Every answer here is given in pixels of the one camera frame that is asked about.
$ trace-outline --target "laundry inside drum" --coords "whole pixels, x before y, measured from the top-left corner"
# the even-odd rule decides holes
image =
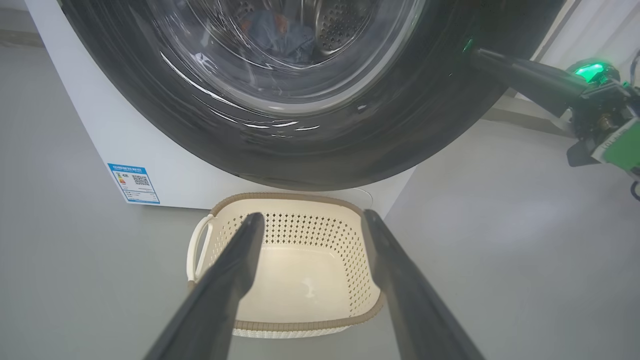
[[[303,115],[373,83],[425,0],[148,1],[190,73],[252,110]]]

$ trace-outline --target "laundry basket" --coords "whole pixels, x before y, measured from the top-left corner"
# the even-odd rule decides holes
[[[264,215],[264,237],[253,286],[238,306],[234,335],[319,336],[376,316],[383,297],[371,279],[361,210],[328,197],[244,193],[223,200],[191,236],[190,288],[216,261],[243,219],[256,212]]]

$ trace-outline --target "brown basket rim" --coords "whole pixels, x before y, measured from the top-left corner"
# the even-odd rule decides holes
[[[271,199],[271,200],[301,200],[301,201],[313,201],[323,202],[325,204],[334,204],[348,208],[362,217],[362,209],[354,204],[331,197],[325,197],[320,195],[306,195],[298,193],[272,193],[272,192],[253,192],[253,193],[240,193],[227,197],[215,205],[210,214],[214,217],[227,205],[240,201],[251,199]],[[298,322],[298,323],[273,323],[273,322],[249,322],[244,320],[236,320],[234,325],[235,329],[248,330],[248,331],[274,331],[274,332],[289,332],[289,331],[314,331],[323,329],[333,329],[336,327],[346,327],[364,323],[371,320],[376,316],[382,307],[384,306],[384,295],[382,291],[378,296],[376,303],[364,314],[354,316],[351,318],[341,318],[336,320],[327,320],[322,322]]]

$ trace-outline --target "gray floor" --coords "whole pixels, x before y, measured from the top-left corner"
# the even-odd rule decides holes
[[[43,49],[0,47],[0,358],[139,359],[186,294],[206,211],[125,204]],[[395,359],[386,311],[230,359]]]

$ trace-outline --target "basket handle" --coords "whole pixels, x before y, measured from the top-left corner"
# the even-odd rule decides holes
[[[191,240],[189,240],[189,248],[187,249],[187,280],[190,284],[193,284],[193,282],[196,281],[196,250],[198,249],[198,244],[200,243],[200,238],[202,237],[202,231],[204,230],[205,225],[208,225],[207,236],[211,235],[211,220],[213,219],[215,218],[212,214],[208,214],[206,217],[203,217],[198,225],[196,225],[196,228],[193,229],[193,234],[191,234]]]

